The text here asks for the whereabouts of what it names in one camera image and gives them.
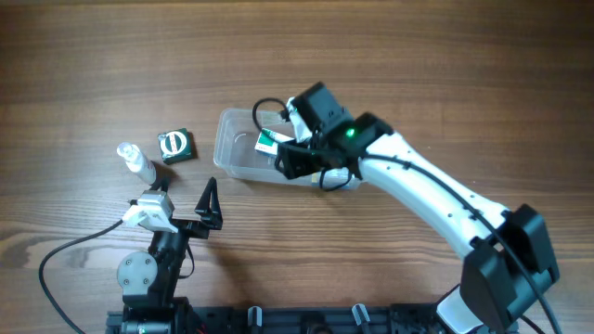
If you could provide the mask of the white green medicine box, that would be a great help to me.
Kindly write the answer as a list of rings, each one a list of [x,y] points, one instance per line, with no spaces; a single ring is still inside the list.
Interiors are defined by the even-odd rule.
[[[292,138],[289,136],[264,128],[256,140],[254,149],[266,156],[276,156],[278,154],[278,143],[291,140]]]

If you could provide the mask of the small green square box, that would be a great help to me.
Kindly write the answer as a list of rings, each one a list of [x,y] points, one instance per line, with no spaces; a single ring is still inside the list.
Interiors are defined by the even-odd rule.
[[[165,164],[187,161],[193,157],[192,144],[186,128],[157,135],[161,159]]]

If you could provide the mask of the white plaster box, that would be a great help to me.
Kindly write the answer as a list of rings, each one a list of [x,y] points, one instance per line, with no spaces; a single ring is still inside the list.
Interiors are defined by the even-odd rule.
[[[324,172],[323,183],[341,184],[347,182],[350,177],[350,171],[347,168],[330,169]]]

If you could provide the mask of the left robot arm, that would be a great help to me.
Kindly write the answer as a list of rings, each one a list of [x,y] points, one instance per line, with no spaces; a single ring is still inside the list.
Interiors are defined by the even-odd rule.
[[[108,314],[108,333],[174,334],[206,333],[205,323],[186,297],[174,295],[183,261],[193,254],[189,241],[206,239],[220,230],[223,216],[217,181],[210,178],[195,207],[198,220],[173,217],[167,185],[150,189],[134,200],[123,216],[128,226],[141,226],[153,233],[146,251],[133,252],[121,261],[117,281],[123,291],[123,310]]]

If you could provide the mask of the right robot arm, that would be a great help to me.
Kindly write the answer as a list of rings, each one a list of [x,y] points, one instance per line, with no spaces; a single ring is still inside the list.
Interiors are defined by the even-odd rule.
[[[458,285],[435,315],[450,333],[503,333],[535,303],[554,332],[545,297],[560,271],[544,217],[524,204],[512,211],[468,189],[423,158],[371,113],[355,118],[323,83],[282,102],[295,137],[278,145],[276,169],[288,179],[346,169],[388,193],[431,226],[462,261]]]

